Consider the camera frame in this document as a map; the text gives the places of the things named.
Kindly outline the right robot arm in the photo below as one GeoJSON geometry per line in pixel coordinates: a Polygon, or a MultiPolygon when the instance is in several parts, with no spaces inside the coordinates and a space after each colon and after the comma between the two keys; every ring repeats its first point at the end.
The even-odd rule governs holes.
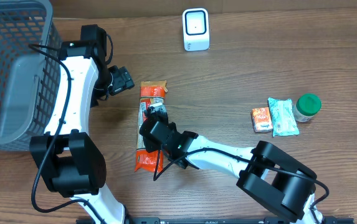
{"type": "Polygon", "coordinates": [[[185,169],[216,170],[237,179],[236,185],[261,206],[290,223],[322,223],[315,197],[317,175],[277,146],[259,141],[255,147],[232,147],[197,133],[179,133],[164,106],[150,106],[139,134],[147,152],[166,156],[185,169]]]}

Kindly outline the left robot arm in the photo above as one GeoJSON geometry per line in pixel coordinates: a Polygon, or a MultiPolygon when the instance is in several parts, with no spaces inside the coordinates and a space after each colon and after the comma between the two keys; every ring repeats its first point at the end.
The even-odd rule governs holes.
{"type": "Polygon", "coordinates": [[[65,41],[48,54],[48,46],[29,48],[60,66],[60,83],[53,112],[44,133],[31,138],[29,151],[38,168],[31,191],[35,210],[50,213],[78,203],[89,223],[132,223],[124,204],[106,184],[103,154],[89,136],[89,112],[134,87],[125,67],[109,66],[113,42],[96,24],[82,26],[80,40],[65,41]]]}

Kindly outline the orange spaghetti packet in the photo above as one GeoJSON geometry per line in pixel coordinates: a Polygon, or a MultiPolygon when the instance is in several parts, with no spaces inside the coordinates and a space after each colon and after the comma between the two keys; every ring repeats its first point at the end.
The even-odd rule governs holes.
{"type": "Polygon", "coordinates": [[[141,82],[140,84],[140,104],[138,110],[138,130],[137,142],[135,153],[135,169],[146,170],[148,172],[161,171],[163,169],[163,156],[158,156],[158,152],[147,152],[143,137],[139,133],[141,125],[146,120],[144,112],[148,109],[149,105],[155,103],[164,103],[165,94],[167,93],[166,80],[141,82]]]}

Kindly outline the small orange snack box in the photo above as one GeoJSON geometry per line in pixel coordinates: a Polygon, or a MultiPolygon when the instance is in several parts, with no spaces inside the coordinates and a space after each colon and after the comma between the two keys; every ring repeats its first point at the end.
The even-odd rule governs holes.
{"type": "Polygon", "coordinates": [[[256,133],[267,133],[273,130],[269,107],[252,109],[251,118],[256,133]]]}

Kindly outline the teal wet wipes pack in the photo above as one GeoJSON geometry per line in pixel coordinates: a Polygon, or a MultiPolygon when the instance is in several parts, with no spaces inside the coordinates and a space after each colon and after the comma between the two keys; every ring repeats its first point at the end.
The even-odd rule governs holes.
{"type": "Polygon", "coordinates": [[[272,136],[293,136],[299,135],[293,115],[293,103],[291,99],[277,100],[268,98],[270,115],[272,118],[273,133],[272,136]]]}

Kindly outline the green lid jar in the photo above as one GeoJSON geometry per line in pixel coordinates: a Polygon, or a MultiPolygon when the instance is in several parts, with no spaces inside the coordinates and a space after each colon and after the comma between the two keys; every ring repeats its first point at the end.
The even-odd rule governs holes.
{"type": "Polygon", "coordinates": [[[320,111],[321,106],[321,100],[317,95],[304,94],[293,105],[293,116],[298,122],[308,122],[320,111]]]}

